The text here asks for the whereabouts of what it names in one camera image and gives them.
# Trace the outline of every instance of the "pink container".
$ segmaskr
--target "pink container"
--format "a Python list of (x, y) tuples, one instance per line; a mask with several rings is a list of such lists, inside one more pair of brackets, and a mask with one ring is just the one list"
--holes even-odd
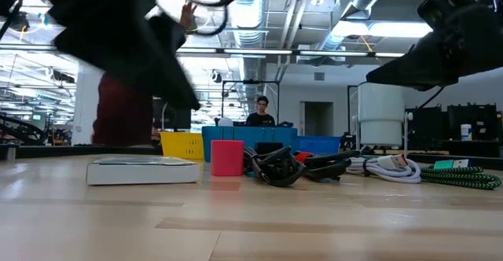
[(243, 175), (244, 142), (237, 140), (211, 141), (211, 175)]

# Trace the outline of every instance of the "green braided cable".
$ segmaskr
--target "green braided cable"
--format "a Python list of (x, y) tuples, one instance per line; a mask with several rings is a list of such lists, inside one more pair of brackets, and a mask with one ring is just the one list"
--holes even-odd
[(483, 174), (481, 167), (457, 167), (449, 169), (421, 168), (421, 179), (427, 182), (473, 189), (492, 190), (501, 185), (496, 175)]

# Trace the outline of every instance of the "black shirt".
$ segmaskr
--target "black shirt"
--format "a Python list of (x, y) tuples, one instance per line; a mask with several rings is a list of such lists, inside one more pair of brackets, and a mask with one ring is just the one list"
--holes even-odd
[(274, 127), (274, 118), (269, 115), (259, 115), (254, 112), (246, 119), (246, 125), (249, 127)]

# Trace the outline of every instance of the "blue bin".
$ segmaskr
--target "blue bin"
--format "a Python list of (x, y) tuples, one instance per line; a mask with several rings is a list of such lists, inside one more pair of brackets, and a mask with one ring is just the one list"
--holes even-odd
[(317, 155), (329, 155), (339, 152), (340, 137), (331, 136), (299, 136), (297, 151)]
[(281, 142), (296, 150), (297, 129), (290, 127), (203, 127), (204, 161), (211, 161), (212, 140), (241, 140), (244, 147), (255, 148), (256, 142)]

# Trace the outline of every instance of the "dark hair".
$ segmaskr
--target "dark hair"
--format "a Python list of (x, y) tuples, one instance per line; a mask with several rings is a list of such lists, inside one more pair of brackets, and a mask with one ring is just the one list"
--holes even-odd
[(266, 104), (269, 104), (269, 99), (267, 99), (266, 96), (260, 96), (257, 98), (257, 103), (260, 102), (260, 101), (265, 101)]

